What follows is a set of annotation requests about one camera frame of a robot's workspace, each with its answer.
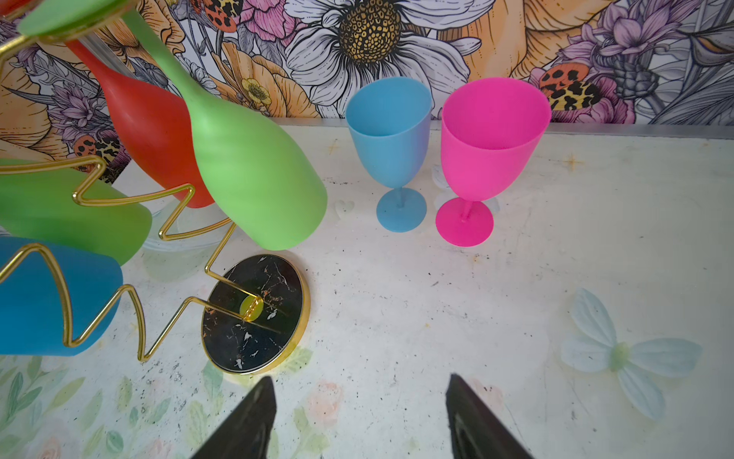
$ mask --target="wine glass base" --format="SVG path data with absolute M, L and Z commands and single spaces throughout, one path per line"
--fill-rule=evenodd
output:
M 454 198 L 441 206 L 436 214 L 438 233 L 448 243 L 473 247 L 487 240 L 495 227 L 492 212 L 481 202 L 475 202 L 466 221 L 462 221 L 465 200 Z
M 377 203 L 379 224 L 394 233 L 404 233 L 415 229 L 425 217 L 426 200 L 414 189 L 392 189 L 385 193 Z

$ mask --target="blue base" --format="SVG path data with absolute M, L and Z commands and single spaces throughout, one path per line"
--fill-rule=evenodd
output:
M 426 200 L 414 189 L 392 189 L 377 203 L 377 219 L 380 225 L 394 233 L 404 233 L 416 228 L 425 216 Z

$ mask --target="cup rim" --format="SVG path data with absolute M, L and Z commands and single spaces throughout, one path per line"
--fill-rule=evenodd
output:
M 426 114 L 418 122 L 416 122 L 415 124 L 412 124 L 409 128 L 403 129 L 400 132 L 396 132 L 395 134 L 390 134 L 390 135 L 371 135 L 371 134 L 365 134 L 361 130 L 359 130 L 359 129 L 355 128 L 354 126 L 352 126 L 352 124 L 349 122 L 349 116 L 348 116 L 348 114 L 349 114 L 349 107 L 352 105 L 352 102 L 354 101 L 354 99 L 357 96 L 357 94 L 359 94 L 361 90 L 364 90 L 366 87 L 369 87 L 369 86 L 371 86 L 373 84 L 381 84 L 383 82 L 389 82 L 390 80 L 405 80 L 406 82 L 410 82 L 410 84 L 416 84 L 419 87 L 423 88 L 424 93 L 428 95 L 428 98 L 430 100 L 430 104 L 429 104 L 428 110 L 426 111 Z M 425 84 L 421 83 L 420 81 L 418 81 L 416 79 L 408 78 L 406 76 L 391 76 L 390 78 L 381 78 L 381 79 L 378 79 L 378 80 L 376 80 L 376 81 L 368 84 L 367 86 L 362 87 L 359 91 L 357 91 L 352 96 L 352 98 L 349 99 L 349 103 L 346 105 L 346 111 L 344 112 L 344 119 L 346 120 L 347 126 L 351 130 L 353 130 L 354 132 L 358 133 L 359 135 L 363 135 L 364 137 L 370 137 L 372 139 L 389 139 L 391 137 L 395 137 L 395 136 L 399 136 L 401 134 L 404 134 L 405 132 L 408 132 L 411 129 L 415 129 L 416 126 L 419 126 L 421 123 L 423 123 L 426 120 L 426 117 L 429 117 L 431 115 L 431 111 L 432 110 L 433 110 L 433 94 L 431 94 L 431 90 L 428 89 Z
M 448 104 L 448 103 L 449 103 L 449 101 L 451 100 L 451 98 L 453 98 L 453 97 L 454 97 L 454 95 L 455 95 L 455 94 L 457 94 L 457 93 L 458 93 L 459 91 L 461 91 L 461 90 L 464 90 L 464 88 L 466 88 L 466 87 L 469 87 L 469 86 L 471 86 L 472 84 L 481 84 L 482 82 L 487 82 L 487 81 L 490 81 L 490 80 L 494 80 L 494 81 L 504 80 L 504 81 L 507 81 L 507 82 L 517 82 L 517 83 L 520 83 L 520 84 L 527 84 L 527 85 L 528 85 L 528 86 L 529 86 L 530 88 L 536 89 L 536 88 L 535 88 L 535 87 L 534 87 L 534 86 L 533 86 L 532 84 L 530 84 L 530 83 L 528 83 L 528 82 L 525 82 L 525 81 L 523 81 L 523 80 L 518 80 L 518 79 L 515 79 L 515 78 L 506 78 L 506 77 L 502 77 L 502 76 L 494 76 L 494 77 L 492 77 L 492 78 L 483 78 L 483 79 L 478 79 L 478 80 L 475 80 L 475 81 L 473 81 L 473 82 L 471 82 L 471 83 L 467 83 L 467 84 L 465 84 L 465 85 L 461 86 L 461 87 L 460 87 L 460 88 L 459 88 L 458 90 L 455 90 L 455 91 L 454 91 L 454 92 L 453 92 L 453 93 L 452 93 L 452 94 L 451 94 L 451 95 L 450 95 L 450 96 L 449 96 L 449 97 L 448 97 L 448 98 L 446 99 L 446 102 L 444 102 L 444 104 L 443 104 L 443 107 L 444 107 L 444 109 L 446 108 L 446 104 Z M 540 90 L 537 90 L 537 93 L 538 93 L 538 94 L 539 94 L 540 96 L 542 96 L 542 97 L 543 97 L 543 100 L 544 100 L 544 101 L 547 101 L 547 99 L 545 98 L 545 96 L 543 95 L 543 93 L 542 93 L 542 92 L 540 92 Z M 512 149 L 515 149 L 515 148 L 523 147 L 523 146 L 525 146 L 525 145 L 529 145 L 529 144 L 531 144 L 532 142 L 535 142 L 536 140 L 538 140 L 538 139 L 539 139 L 540 137 L 542 137 L 542 136 L 543 136 L 543 134 L 544 134 L 544 133 L 545 133 L 545 132 L 546 132 L 546 131 L 548 130 L 548 126 L 549 126 L 549 125 L 551 124 L 551 119 L 550 119 L 550 118 L 551 118 L 551 115 L 552 115 L 552 113 L 551 113 L 551 106 L 550 106 L 550 104 L 545 104 L 545 106 L 546 106 L 546 112 L 548 113 L 548 122 L 547 122 L 547 123 L 545 124 L 545 127 L 544 127 L 544 128 L 543 128 L 543 129 L 542 129 L 542 130 L 541 130 L 541 131 L 540 131 L 540 132 L 539 132 L 539 133 L 538 133 L 538 134 L 537 134 L 537 135 L 536 135 L 535 137 L 532 137 L 532 138 L 531 138 L 530 140 L 528 140 L 527 142 L 524 142 L 524 143 L 520 143 L 520 144 L 517 144 L 517 145 L 513 145 L 513 146 L 511 146 L 511 147 L 505 147 L 505 148 L 484 148 L 484 147 L 480 147 L 480 146 L 477 146 L 477 145 L 473 145 L 473 144 L 471 144 L 471 143 L 469 143 L 469 142 L 466 142 L 466 141 L 465 141 L 465 140 L 463 140 L 463 139 L 462 139 L 461 137 L 457 136 L 457 135 L 456 135 L 456 134 L 455 134 L 455 133 L 454 133 L 454 132 L 453 132 L 453 131 L 451 130 L 451 128 L 449 128 L 449 127 L 448 127 L 448 125 L 446 124 L 446 119 L 445 119 L 445 118 L 444 118 L 443 116 L 441 117 L 441 128 L 442 128 L 442 129 L 445 129 L 445 130 L 446 130 L 446 132 L 448 132 L 448 133 L 449 133 L 449 134 L 450 134 L 450 135 L 451 135 L 451 136 L 452 136 L 452 137 L 453 137 L 454 139 L 456 139 L 456 141 L 457 141 L 457 142 L 461 142 L 462 144 L 464 144 L 464 145 L 466 145 L 466 146 L 469 146 L 469 147 L 472 147 L 472 148 L 477 148 L 477 149 L 479 149 L 479 150 L 483 150 L 483 151 L 487 151 L 487 152 L 490 152 L 490 151 L 500 151 L 500 152 L 504 152 L 504 151 L 508 151 L 508 150 L 512 150 Z

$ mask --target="white daisy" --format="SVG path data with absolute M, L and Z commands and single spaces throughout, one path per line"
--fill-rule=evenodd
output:
M 445 99 L 469 77 L 463 54 L 481 42 L 446 43 L 404 23 L 448 29 L 474 22 L 494 0 L 286 0 L 286 12 L 309 24 L 286 49 L 291 78 L 310 87 L 321 114 L 344 116 L 349 99 L 379 78 L 407 76 Z

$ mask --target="butterfly wing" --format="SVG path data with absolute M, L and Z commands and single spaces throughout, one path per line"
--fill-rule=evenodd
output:
M 667 377 L 684 377 L 696 366 L 703 348 L 685 339 L 660 338 L 635 344 L 630 362 Z
M 663 393 L 643 370 L 626 364 L 617 372 L 617 378 L 622 385 L 622 391 L 640 413 L 653 421 L 659 421 L 663 417 L 665 414 Z
M 593 373 L 609 368 L 611 347 L 587 336 L 575 336 L 561 346 L 561 360 L 580 372 Z
M 576 292 L 571 318 L 589 338 L 607 347 L 617 345 L 617 332 L 604 305 L 586 289 Z

